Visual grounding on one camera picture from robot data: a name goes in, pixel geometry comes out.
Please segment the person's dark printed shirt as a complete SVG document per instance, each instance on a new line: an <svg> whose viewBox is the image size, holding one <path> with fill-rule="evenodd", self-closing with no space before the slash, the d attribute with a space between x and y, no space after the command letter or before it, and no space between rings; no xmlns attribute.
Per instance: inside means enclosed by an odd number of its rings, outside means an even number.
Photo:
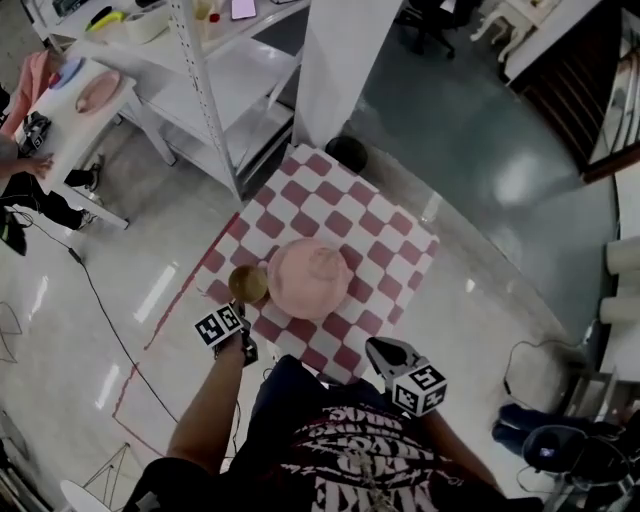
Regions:
<svg viewBox="0 0 640 512"><path fill-rule="evenodd" d="M442 454L367 384L324 387L284 356L229 468L152 462L123 512L541 512Z"/></svg>

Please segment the yellow object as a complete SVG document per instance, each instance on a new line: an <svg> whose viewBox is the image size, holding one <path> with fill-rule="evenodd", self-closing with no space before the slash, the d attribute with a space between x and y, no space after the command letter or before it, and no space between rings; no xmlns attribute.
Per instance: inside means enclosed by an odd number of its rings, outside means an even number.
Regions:
<svg viewBox="0 0 640 512"><path fill-rule="evenodd" d="M126 19L127 13L112 8L104 8L98 12L88 23L85 28L86 32L95 32L101 30L107 25L114 22L122 22Z"/></svg>

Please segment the blue plate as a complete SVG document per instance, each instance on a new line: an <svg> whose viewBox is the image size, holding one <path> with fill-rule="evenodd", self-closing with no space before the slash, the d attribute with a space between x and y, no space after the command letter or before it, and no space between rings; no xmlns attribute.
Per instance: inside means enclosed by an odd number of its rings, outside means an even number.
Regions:
<svg viewBox="0 0 640 512"><path fill-rule="evenodd" d="M70 82L84 65L85 58L78 57L66 61L49 79L49 89L58 90Z"/></svg>

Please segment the white round side table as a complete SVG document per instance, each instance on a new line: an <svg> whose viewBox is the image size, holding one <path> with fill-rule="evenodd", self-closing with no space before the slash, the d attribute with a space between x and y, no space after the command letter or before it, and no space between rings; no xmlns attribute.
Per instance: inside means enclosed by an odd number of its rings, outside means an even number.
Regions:
<svg viewBox="0 0 640 512"><path fill-rule="evenodd" d="M60 490L65 505L60 512L114 512L112 504L115 497L125 456L131 445L125 442L84 484L71 480L62 480ZM104 478L104 490L101 497L95 496L89 487Z"/></svg>

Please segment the white storage bin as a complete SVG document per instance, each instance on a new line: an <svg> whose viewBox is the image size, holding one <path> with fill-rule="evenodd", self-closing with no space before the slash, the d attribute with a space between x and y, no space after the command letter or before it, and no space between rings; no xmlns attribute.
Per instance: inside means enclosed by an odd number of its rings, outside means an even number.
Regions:
<svg viewBox="0 0 640 512"><path fill-rule="evenodd" d="M142 45L155 39L169 26L170 10L166 3L158 2L128 15L123 27L132 43Z"/></svg>

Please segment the small brown bowl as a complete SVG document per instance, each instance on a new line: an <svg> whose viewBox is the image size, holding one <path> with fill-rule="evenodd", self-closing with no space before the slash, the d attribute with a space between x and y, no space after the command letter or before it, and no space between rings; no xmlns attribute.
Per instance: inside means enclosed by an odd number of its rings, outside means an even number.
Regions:
<svg viewBox="0 0 640 512"><path fill-rule="evenodd" d="M267 276L258 266L241 265L231 272L228 287L237 301L254 304L267 296Z"/></svg>

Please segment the pale pink dish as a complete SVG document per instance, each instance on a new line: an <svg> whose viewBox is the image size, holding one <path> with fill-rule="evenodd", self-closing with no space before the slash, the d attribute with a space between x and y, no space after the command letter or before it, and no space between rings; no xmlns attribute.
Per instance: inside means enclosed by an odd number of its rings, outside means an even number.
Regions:
<svg viewBox="0 0 640 512"><path fill-rule="evenodd" d="M81 91L75 103L79 114L92 114L102 109L117 92L122 75L116 70L101 73Z"/></svg>

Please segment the white metal shelf rack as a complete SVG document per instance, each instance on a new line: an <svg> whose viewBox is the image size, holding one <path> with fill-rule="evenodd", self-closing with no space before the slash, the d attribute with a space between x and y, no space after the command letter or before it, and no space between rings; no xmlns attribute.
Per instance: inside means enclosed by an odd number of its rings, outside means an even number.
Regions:
<svg viewBox="0 0 640 512"><path fill-rule="evenodd" d="M230 0L220 0L214 9L221 18L206 39L170 24L143 44L120 22L88 29L106 7L136 12L135 0L72 0L64 16L54 0L24 1L42 38L69 40L70 52L135 79L140 102L171 150L237 197L247 195L259 168L290 136L294 111L278 98L302 55L257 37L307 9L310 0L255 0L255 17L243 20L232 19Z"/></svg>

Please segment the pink plate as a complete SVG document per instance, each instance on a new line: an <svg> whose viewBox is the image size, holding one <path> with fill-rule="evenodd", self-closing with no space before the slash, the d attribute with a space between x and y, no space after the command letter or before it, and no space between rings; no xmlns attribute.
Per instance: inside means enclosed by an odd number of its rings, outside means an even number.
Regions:
<svg viewBox="0 0 640 512"><path fill-rule="evenodd" d="M267 264L270 297L293 318L321 320L327 317L344 301L354 277L347 265L349 275L341 281L313 278L308 272L309 256L318 246L334 248L315 238L300 238L277 249Z"/></svg>

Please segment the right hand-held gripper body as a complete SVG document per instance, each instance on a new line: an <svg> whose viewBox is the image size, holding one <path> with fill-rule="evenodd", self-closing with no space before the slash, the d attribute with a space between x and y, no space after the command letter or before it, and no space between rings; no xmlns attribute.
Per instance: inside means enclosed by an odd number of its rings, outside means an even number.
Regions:
<svg viewBox="0 0 640 512"><path fill-rule="evenodd" d="M409 364L391 366L385 383L390 402L416 418L436 409L448 386L445 376L423 356Z"/></svg>

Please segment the pink cloth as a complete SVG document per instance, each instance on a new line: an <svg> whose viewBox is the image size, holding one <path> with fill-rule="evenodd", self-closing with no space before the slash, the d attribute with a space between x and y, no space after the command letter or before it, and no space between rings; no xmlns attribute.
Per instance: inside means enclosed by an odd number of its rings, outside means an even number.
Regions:
<svg viewBox="0 0 640 512"><path fill-rule="evenodd" d="M14 137L33 104L50 85L50 78L64 63L61 55L51 50L32 53L23 62L12 109L0 128L2 135Z"/></svg>

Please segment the white paper rolls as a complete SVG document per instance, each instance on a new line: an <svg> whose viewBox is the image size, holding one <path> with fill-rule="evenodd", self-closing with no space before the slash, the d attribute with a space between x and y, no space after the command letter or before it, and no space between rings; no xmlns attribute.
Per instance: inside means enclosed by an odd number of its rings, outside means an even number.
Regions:
<svg viewBox="0 0 640 512"><path fill-rule="evenodd" d="M614 296L605 297L599 306L603 324L640 322L640 236L617 240L606 246L606 268L619 278Z"/></svg>

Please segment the person's right forearm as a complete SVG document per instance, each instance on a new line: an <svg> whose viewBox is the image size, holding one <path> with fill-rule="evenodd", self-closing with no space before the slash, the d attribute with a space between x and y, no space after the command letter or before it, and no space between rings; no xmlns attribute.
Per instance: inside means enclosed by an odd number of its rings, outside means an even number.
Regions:
<svg viewBox="0 0 640 512"><path fill-rule="evenodd" d="M488 467L457 436L445 419L432 411L418 420L424 433L434 443L434 449L447 459L452 460L467 473L502 492L497 480Z"/></svg>

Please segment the black round bin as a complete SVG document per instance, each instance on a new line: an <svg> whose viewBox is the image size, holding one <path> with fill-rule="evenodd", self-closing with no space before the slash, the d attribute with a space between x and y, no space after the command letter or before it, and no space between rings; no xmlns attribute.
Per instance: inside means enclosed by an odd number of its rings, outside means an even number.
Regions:
<svg viewBox="0 0 640 512"><path fill-rule="evenodd" d="M355 174L362 172L368 163L365 146L350 136L334 137L326 144L325 152Z"/></svg>

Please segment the cream container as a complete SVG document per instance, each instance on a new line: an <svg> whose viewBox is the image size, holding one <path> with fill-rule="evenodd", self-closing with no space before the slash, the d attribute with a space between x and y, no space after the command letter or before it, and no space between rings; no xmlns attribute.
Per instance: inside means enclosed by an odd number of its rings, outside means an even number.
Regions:
<svg viewBox="0 0 640 512"><path fill-rule="evenodd" d="M208 21L212 13L220 15L225 0L192 0L192 7L197 21Z"/></svg>

